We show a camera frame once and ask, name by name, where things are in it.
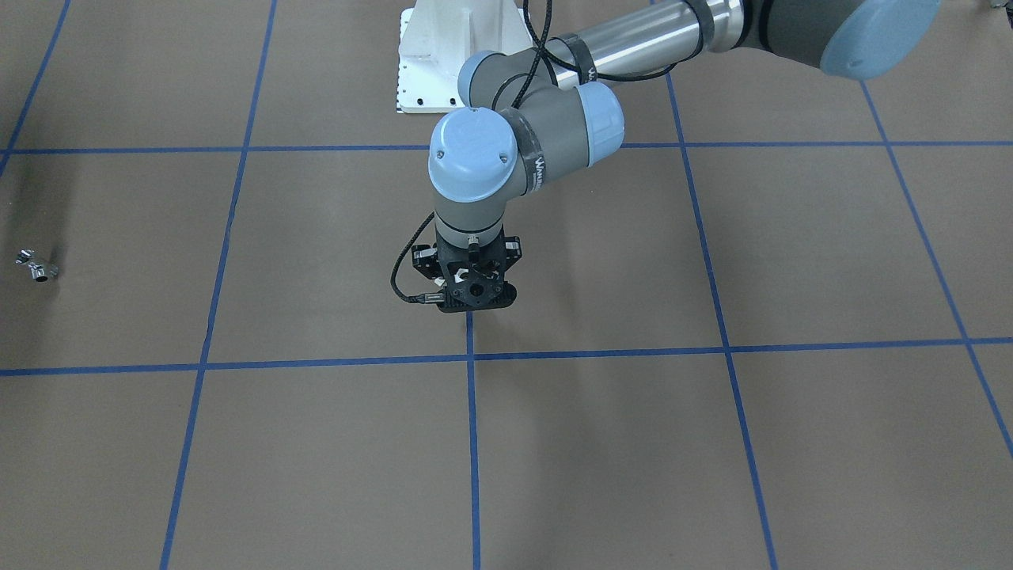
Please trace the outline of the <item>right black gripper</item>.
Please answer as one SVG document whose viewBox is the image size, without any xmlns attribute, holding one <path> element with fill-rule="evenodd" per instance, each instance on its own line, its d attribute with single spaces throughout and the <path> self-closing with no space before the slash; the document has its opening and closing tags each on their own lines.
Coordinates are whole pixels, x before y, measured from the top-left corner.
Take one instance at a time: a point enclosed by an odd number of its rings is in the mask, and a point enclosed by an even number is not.
<svg viewBox="0 0 1013 570">
<path fill-rule="evenodd" d="M 457 248 L 437 237 L 433 245 L 412 246 L 412 267 L 434 282 L 468 279 L 504 280 L 506 271 L 522 257 L 520 238 L 502 231 L 487 245 Z"/>
</svg>

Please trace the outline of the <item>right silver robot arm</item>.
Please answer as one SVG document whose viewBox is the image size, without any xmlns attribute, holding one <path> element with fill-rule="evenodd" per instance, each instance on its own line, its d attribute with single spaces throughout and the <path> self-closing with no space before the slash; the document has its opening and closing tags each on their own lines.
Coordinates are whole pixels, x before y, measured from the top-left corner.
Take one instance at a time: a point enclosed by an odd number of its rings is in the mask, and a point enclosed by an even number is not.
<svg viewBox="0 0 1013 570">
<path fill-rule="evenodd" d="M 506 202 L 619 150 L 614 88 L 654 80 L 705 53 L 755 48 L 829 76 L 883 75 L 922 40 L 938 1 L 658 1 L 593 28 L 535 35 L 514 54 L 470 55 L 458 108 L 435 124 L 428 176 L 435 243 L 405 252 L 442 287 L 500 280 L 520 257 Z"/>
</svg>

